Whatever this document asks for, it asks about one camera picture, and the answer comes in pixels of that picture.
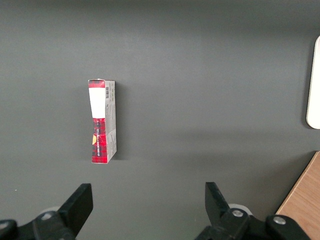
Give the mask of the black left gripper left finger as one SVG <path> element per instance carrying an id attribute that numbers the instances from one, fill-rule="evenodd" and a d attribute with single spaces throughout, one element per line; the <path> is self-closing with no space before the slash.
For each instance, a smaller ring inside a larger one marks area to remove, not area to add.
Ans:
<path id="1" fill-rule="evenodd" d="M 32 221 L 35 240 L 74 240 L 93 210 L 92 185 L 81 184 L 56 211 Z"/>

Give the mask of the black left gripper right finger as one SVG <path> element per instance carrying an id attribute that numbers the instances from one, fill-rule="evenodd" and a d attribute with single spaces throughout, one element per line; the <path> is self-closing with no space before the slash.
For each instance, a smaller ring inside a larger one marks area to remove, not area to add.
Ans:
<path id="1" fill-rule="evenodd" d="M 211 225 L 197 240 L 241 240 L 249 227 L 250 217 L 242 209 L 231 208 L 215 182 L 205 183 L 205 210 Z"/>

